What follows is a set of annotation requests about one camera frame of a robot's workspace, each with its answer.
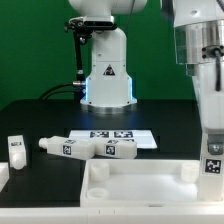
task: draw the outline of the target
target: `white plastic tray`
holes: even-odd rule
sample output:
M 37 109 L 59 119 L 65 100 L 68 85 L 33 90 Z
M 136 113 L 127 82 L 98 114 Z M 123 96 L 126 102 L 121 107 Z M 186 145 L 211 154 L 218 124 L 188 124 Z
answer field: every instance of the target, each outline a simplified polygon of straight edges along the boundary
M 91 178 L 91 166 L 101 162 L 109 164 L 109 177 L 106 180 L 95 181 Z M 197 182 L 182 181 L 183 163 L 186 161 L 89 160 L 86 164 L 81 191 L 81 206 L 163 207 L 207 204 L 207 202 L 197 201 Z M 98 192 L 95 193 L 96 197 L 90 197 L 89 192 L 93 189 L 100 189 L 101 192 L 104 190 L 107 196 L 104 197 Z

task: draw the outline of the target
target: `white cylindrical object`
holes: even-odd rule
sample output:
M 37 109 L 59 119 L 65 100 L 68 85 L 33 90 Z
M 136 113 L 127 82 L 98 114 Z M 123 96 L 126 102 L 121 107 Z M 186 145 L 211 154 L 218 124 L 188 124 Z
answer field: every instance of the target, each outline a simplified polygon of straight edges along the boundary
M 181 179 L 186 183 L 195 183 L 199 177 L 199 162 L 186 162 L 181 167 Z
M 106 181 L 110 177 L 110 166 L 107 162 L 95 162 L 90 166 L 90 177 L 93 181 Z
M 52 138 L 41 138 L 39 146 L 47 149 L 47 153 L 71 157 L 80 160 L 92 158 L 94 153 L 94 144 L 87 139 L 68 139 L 54 136 Z
M 106 200 L 109 199 L 109 191 L 104 188 L 91 188 L 87 191 L 88 199 Z

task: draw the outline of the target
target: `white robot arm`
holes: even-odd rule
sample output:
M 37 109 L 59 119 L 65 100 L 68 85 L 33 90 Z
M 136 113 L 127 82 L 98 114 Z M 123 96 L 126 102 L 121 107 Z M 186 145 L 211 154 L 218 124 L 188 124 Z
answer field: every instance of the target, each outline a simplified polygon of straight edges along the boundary
M 202 127 L 198 197 L 222 200 L 224 165 L 224 1 L 161 0 L 175 28 L 177 63 L 192 75 Z
M 82 17 L 73 18 L 67 28 L 76 40 L 76 59 L 83 80 L 80 43 L 92 38 L 92 72 L 86 78 L 85 110 L 120 113 L 133 108 L 132 79 L 126 72 L 126 36 L 117 28 L 112 14 L 129 14 L 144 8 L 147 0 L 69 0 Z

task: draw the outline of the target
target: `white plastic part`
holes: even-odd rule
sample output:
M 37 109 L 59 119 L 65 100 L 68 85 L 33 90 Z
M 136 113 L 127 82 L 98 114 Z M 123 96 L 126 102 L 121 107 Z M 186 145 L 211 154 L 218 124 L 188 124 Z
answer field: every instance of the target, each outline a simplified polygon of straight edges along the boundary
M 80 160 L 87 160 L 94 156 L 94 144 L 86 139 L 69 139 L 54 136 L 52 138 L 42 138 L 39 146 L 47 149 L 47 153 L 65 156 Z
M 212 156 L 208 152 L 207 142 L 208 135 L 203 133 L 198 198 L 205 201 L 223 201 L 224 155 Z
M 8 163 L 0 163 L 0 192 L 2 191 L 8 180 L 9 180 Z
M 224 74 L 223 62 L 221 62 L 221 74 Z M 216 91 L 215 61 L 214 63 L 199 64 L 197 68 L 197 76 L 194 77 L 193 81 L 199 103 L 201 126 L 203 132 L 215 134 L 217 130 L 223 131 L 224 79 L 221 79 L 221 91 Z
M 69 0 L 69 2 L 83 16 L 130 14 L 133 4 L 133 0 Z M 133 12 L 142 10 L 146 3 L 147 0 L 136 0 Z
M 195 183 L 199 177 L 199 166 L 199 161 L 183 163 L 181 169 L 181 179 L 186 183 Z
M 104 188 L 91 188 L 87 191 L 88 199 L 106 200 L 109 199 L 109 191 Z
M 8 147 L 10 167 L 20 170 L 26 166 L 26 148 L 24 145 L 23 136 L 9 136 Z
M 174 27 L 224 19 L 216 0 L 173 0 Z
M 92 138 L 95 145 L 95 154 L 120 158 L 134 159 L 137 156 L 137 143 L 133 141 Z
M 90 166 L 90 178 L 93 181 L 106 181 L 110 177 L 109 163 L 98 161 Z

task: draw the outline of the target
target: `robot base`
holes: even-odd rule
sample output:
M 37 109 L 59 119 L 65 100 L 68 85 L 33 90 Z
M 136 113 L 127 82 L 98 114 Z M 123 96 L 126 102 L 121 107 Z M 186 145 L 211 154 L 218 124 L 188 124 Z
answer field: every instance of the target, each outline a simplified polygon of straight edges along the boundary
M 81 100 L 81 108 L 82 110 L 99 114 L 120 114 L 135 110 L 137 108 L 137 100 L 121 107 L 97 107 L 91 104 L 86 104 L 86 102 Z

